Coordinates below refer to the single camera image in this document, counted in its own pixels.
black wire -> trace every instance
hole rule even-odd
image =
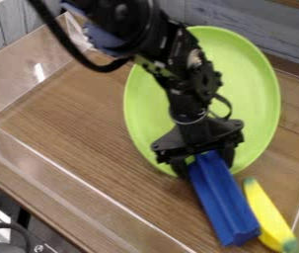
[[[16,230],[18,232],[20,232],[20,234],[24,236],[24,239],[26,239],[26,242],[27,242],[27,252],[31,252],[31,238],[30,238],[30,235],[26,231],[26,229],[16,225],[16,224],[10,224],[10,223],[0,223],[0,229],[1,228],[10,228],[10,229],[14,229]]]
[[[68,38],[63,28],[60,27],[52,13],[50,11],[48,6],[42,0],[28,0],[31,5],[34,6],[36,12],[40,15],[40,18],[47,23],[50,27],[50,31],[56,37],[59,43],[66,48],[71,56],[91,70],[96,72],[108,73],[119,69],[128,61],[127,58],[116,59],[107,65],[96,65],[80,52],[76,45],[72,43],[71,39]]]

lime green frisbee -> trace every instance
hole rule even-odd
[[[238,34],[215,27],[193,27],[215,69],[223,73],[219,93],[234,105],[233,119],[246,123],[246,142],[237,149],[231,172],[246,169],[266,149],[275,133],[281,111],[279,87],[273,67],[254,44]],[[227,108],[217,101],[211,111],[223,116]],[[156,169],[175,176],[170,165],[156,164],[150,145],[174,127],[164,92],[151,75],[135,66],[128,78],[124,113],[128,132],[142,155]]]

gray wall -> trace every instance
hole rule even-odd
[[[265,51],[299,62],[299,10],[266,0],[159,0],[189,25],[227,28]]]
[[[55,15],[59,0],[44,0]],[[43,24],[27,0],[0,0],[0,49]]]

yellow object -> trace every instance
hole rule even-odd
[[[258,239],[275,252],[298,253],[298,240],[255,178],[245,179],[245,191],[261,225]]]

blue block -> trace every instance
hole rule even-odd
[[[223,246],[242,246],[259,236],[259,224],[217,151],[198,155],[189,167],[190,179]]]

